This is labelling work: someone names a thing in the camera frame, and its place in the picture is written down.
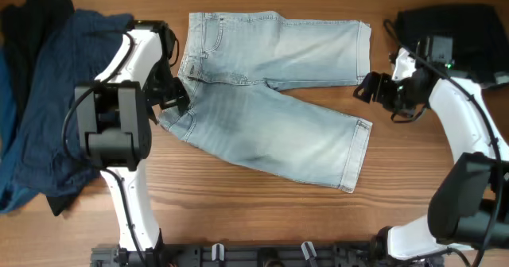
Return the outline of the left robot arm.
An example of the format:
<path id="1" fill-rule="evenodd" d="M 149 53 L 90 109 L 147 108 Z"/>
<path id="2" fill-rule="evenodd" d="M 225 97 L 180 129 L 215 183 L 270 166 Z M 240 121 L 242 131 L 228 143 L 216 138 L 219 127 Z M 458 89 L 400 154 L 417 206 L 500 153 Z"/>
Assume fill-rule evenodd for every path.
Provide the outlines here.
<path id="1" fill-rule="evenodd" d="M 171 73 L 179 43 L 164 21 L 132 21 L 120 33 L 114 59 L 92 83 L 76 87 L 68 112 L 77 118 L 85 164 L 107 182 L 119 221 L 118 246 L 94 248 L 91 265 L 167 266 L 170 258 L 150 206 L 146 158 L 150 125 L 157 121 L 153 106 L 183 114 L 190 103 Z"/>

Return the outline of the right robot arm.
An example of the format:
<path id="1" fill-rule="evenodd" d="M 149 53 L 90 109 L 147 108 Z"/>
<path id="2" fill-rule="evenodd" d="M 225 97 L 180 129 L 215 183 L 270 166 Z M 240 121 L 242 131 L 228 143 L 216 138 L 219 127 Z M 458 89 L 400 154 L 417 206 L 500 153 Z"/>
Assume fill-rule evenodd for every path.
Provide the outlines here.
<path id="1" fill-rule="evenodd" d="M 508 247 L 508 145 L 482 98 L 481 86 L 452 70 L 453 39 L 429 36 L 415 51 L 402 46 L 392 74 L 368 74 L 355 98 L 377 102 L 394 123 L 439 118 L 454 165 L 429 202 L 426 215 L 387 226 L 366 256 L 373 264 L 412 266 L 475 250 L 475 266 L 487 250 Z"/>

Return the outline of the light blue denim shorts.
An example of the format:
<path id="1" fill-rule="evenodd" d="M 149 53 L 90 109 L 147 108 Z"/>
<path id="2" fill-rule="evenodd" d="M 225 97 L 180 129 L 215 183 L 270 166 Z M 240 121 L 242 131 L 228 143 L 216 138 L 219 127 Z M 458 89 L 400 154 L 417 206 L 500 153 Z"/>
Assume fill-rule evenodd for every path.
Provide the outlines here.
<path id="1" fill-rule="evenodd" d="M 359 85 L 370 70 L 370 37 L 356 20 L 192 13 L 178 71 L 190 103 L 158 120 L 229 163 L 353 192 L 372 124 L 289 91 Z"/>

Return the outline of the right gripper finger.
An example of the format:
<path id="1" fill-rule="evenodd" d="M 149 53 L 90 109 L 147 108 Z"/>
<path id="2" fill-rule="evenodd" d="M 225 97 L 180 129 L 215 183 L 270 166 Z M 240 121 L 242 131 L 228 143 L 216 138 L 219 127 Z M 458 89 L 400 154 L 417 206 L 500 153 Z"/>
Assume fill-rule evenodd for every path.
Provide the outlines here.
<path id="1" fill-rule="evenodd" d="M 360 85 L 376 85 L 379 83 L 381 76 L 378 72 L 369 72 L 363 77 Z"/>
<path id="2" fill-rule="evenodd" d="M 375 93 L 375 82 L 373 80 L 364 80 L 354 91 L 353 96 L 365 103 L 370 103 L 373 100 Z"/>

